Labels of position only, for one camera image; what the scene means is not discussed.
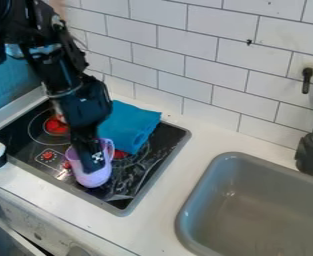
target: cup handle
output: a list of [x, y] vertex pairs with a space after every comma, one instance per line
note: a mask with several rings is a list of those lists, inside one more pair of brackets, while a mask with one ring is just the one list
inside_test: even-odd
[[109, 155], [110, 162], [112, 162], [112, 160], [114, 158], [115, 146], [114, 146], [114, 143], [112, 140], [105, 139], [105, 141], [106, 141], [106, 146], [107, 146], [107, 153]]

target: pink cup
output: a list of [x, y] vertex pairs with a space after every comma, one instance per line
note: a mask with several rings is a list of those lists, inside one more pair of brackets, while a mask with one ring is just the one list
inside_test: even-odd
[[113, 141], [110, 139], [100, 139], [100, 142], [104, 152], [105, 166], [90, 174], [84, 173], [78, 154], [72, 146], [70, 146], [66, 151], [66, 158], [72, 166], [77, 182], [87, 188], [100, 187], [108, 181], [112, 173], [111, 162], [113, 160], [115, 150]]

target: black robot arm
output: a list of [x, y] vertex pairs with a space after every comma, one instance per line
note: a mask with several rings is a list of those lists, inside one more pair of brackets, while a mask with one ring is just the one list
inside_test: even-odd
[[5, 44], [19, 45], [62, 112], [84, 171], [102, 168], [105, 160], [97, 160], [103, 154], [97, 126], [111, 114], [112, 102], [106, 85], [83, 73], [88, 66], [85, 53], [66, 23], [41, 0], [0, 0], [0, 64], [6, 60]]

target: sink basin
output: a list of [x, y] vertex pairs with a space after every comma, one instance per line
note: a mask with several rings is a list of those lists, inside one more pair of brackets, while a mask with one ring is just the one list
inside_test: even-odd
[[202, 256], [313, 256], [313, 177], [242, 153], [218, 156], [176, 219]]

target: blue towel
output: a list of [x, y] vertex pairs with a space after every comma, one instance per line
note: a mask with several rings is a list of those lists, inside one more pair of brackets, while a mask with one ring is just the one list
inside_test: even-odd
[[111, 116], [100, 125], [99, 136], [113, 140], [116, 149], [136, 154], [161, 120], [161, 113], [113, 101]]

